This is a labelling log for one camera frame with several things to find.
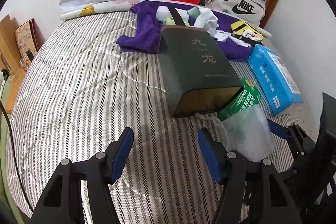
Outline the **tomato print snack packet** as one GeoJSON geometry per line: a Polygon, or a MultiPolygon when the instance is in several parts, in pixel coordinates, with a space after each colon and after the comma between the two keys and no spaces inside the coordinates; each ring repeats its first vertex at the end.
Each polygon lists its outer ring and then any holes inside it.
{"type": "Polygon", "coordinates": [[[245,37],[245,38],[247,38],[247,39],[251,39],[251,40],[253,40],[255,42],[262,41],[262,38],[258,34],[256,34],[255,32],[253,32],[250,29],[245,30],[242,33],[242,36],[245,37]]]}

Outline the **yellow Adidas pouch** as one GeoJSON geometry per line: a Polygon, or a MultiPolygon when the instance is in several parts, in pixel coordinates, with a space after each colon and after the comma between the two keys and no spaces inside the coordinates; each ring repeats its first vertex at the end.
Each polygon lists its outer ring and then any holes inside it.
{"type": "Polygon", "coordinates": [[[252,27],[250,24],[244,22],[243,20],[238,20],[231,24],[231,30],[233,34],[242,36],[242,33],[247,29],[250,29],[256,34],[258,34],[262,38],[262,40],[264,39],[264,36],[261,34],[261,32],[259,32],[256,28],[252,27]]]}

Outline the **white cloth glove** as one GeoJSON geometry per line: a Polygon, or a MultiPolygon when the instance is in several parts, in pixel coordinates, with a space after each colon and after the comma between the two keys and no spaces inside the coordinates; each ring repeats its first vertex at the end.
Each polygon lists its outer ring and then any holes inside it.
{"type": "Polygon", "coordinates": [[[187,10],[189,17],[195,19],[193,27],[206,30],[212,38],[218,37],[218,18],[214,15],[211,9],[207,7],[194,6],[187,10]]]}

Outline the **black glasses case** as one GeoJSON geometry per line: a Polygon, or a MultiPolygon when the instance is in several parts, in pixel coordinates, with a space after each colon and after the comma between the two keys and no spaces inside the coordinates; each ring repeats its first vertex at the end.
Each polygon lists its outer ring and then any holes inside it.
{"type": "Polygon", "coordinates": [[[187,27],[187,26],[184,25],[182,17],[180,16],[179,12],[174,7],[168,7],[168,10],[169,10],[172,18],[175,20],[175,22],[177,24],[176,26],[169,26],[169,27],[174,27],[174,28],[177,28],[177,27],[185,28],[185,27],[187,27]]]}

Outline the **white foam sponge block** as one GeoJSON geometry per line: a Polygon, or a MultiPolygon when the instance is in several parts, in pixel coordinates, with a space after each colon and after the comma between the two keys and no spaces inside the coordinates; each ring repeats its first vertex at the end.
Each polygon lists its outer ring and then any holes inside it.
{"type": "MultiPolygon", "coordinates": [[[[183,9],[176,9],[183,20],[189,20],[189,14],[186,10],[183,9]]],[[[171,12],[169,11],[168,7],[166,6],[158,6],[156,11],[156,19],[157,21],[163,22],[165,18],[173,18],[171,12]]]]}

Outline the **green tissue pack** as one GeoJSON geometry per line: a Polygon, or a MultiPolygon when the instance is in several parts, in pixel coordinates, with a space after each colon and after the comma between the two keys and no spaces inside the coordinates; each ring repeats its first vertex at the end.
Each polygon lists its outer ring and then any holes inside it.
{"type": "MultiPolygon", "coordinates": [[[[188,20],[186,20],[184,18],[182,18],[182,20],[183,20],[183,23],[184,23],[185,26],[190,27],[190,24],[189,24],[188,20]]],[[[163,19],[162,25],[163,26],[176,26],[177,24],[176,24],[176,22],[173,18],[165,17],[163,19]]]]}

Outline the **blue tissue pack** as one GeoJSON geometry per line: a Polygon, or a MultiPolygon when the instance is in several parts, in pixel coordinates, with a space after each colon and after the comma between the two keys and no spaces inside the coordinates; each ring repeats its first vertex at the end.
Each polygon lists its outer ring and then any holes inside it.
{"type": "Polygon", "coordinates": [[[276,52],[257,44],[247,62],[274,116],[288,114],[303,102],[298,86],[276,52]]]}

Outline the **green paper packet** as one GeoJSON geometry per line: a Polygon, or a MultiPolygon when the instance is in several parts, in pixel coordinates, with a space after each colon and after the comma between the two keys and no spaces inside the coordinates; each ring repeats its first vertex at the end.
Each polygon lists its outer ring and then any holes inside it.
{"type": "Polygon", "coordinates": [[[222,111],[218,112],[217,118],[224,121],[230,116],[237,114],[253,105],[257,105],[261,100],[261,93],[258,88],[245,77],[241,80],[244,89],[242,92],[222,111]]]}

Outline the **dark green tin box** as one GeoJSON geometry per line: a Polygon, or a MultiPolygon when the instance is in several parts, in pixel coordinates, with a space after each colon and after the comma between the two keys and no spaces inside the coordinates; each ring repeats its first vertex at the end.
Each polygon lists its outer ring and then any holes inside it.
{"type": "Polygon", "coordinates": [[[225,54],[201,28],[164,26],[158,57],[174,118],[221,111],[243,91],[225,54]]]}

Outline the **striped quilt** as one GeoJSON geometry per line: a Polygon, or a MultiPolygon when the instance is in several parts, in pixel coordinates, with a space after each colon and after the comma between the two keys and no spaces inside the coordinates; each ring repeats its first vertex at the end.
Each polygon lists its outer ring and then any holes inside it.
{"type": "MultiPolygon", "coordinates": [[[[133,130],[121,177],[110,186],[121,223],[210,223],[223,188],[198,142],[205,127],[215,141],[213,113],[174,118],[167,107],[158,54],[124,52],[135,36],[130,11],[62,22],[22,81],[11,113],[6,172],[16,205],[32,216],[63,159],[85,161],[133,130]]],[[[260,84],[246,62],[230,62],[240,80],[260,84]]]]}

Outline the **purple towel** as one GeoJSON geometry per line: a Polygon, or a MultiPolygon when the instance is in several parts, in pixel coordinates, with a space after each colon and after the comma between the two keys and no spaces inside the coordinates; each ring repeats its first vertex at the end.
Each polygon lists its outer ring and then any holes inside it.
{"type": "MultiPolygon", "coordinates": [[[[120,49],[124,52],[145,52],[151,54],[157,54],[159,52],[159,42],[161,37],[162,22],[157,21],[156,11],[158,6],[174,7],[175,9],[189,10],[194,6],[184,5],[180,3],[171,2],[159,2],[159,1],[142,1],[130,8],[131,12],[137,15],[137,25],[135,36],[120,36],[116,43],[120,46],[120,49]]],[[[218,18],[217,30],[229,32],[232,34],[231,24],[238,21],[232,16],[214,12],[214,15],[218,18]]],[[[193,27],[195,19],[189,17],[188,20],[190,26],[193,27]]],[[[226,55],[230,61],[245,61],[252,53],[252,48],[246,48],[236,45],[231,39],[227,39],[226,42],[219,42],[214,39],[219,48],[226,55]]]]}

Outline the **beige Nike bag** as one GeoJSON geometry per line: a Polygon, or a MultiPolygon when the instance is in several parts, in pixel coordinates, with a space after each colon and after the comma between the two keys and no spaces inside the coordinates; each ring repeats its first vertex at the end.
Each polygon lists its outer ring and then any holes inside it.
{"type": "Polygon", "coordinates": [[[265,15],[265,0],[204,0],[204,6],[226,12],[258,26],[265,15]]]}

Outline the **brown patterned book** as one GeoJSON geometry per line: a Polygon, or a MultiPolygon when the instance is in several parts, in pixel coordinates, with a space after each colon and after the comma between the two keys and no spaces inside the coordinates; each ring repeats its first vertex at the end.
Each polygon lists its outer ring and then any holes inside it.
{"type": "Polygon", "coordinates": [[[32,63],[39,49],[34,31],[34,23],[34,19],[30,19],[19,26],[14,32],[21,57],[29,65],[32,63]]]}

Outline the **rolled patterned mat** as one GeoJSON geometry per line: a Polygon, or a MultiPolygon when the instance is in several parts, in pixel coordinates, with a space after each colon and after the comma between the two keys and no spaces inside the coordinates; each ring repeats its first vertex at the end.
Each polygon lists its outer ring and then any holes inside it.
{"type": "Polygon", "coordinates": [[[129,11],[132,6],[138,4],[139,2],[141,2],[141,0],[122,0],[92,3],[90,5],[78,7],[74,10],[64,12],[61,14],[60,19],[65,21],[94,14],[129,11]]]}

